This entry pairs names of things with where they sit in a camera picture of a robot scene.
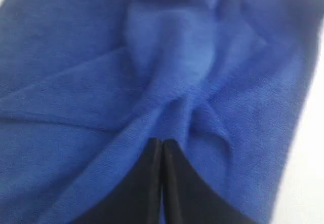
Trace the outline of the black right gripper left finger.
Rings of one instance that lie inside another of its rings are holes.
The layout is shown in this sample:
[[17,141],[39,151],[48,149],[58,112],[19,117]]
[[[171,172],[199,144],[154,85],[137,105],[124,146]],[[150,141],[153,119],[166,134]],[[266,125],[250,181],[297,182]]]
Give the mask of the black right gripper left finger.
[[113,191],[73,223],[159,223],[162,143],[150,138],[142,154]]

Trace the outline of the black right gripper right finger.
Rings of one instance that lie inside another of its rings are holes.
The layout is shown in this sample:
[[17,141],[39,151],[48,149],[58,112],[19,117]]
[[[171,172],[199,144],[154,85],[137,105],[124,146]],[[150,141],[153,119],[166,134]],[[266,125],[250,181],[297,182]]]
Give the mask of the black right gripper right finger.
[[205,183],[173,139],[163,141],[161,176],[166,223],[255,223]]

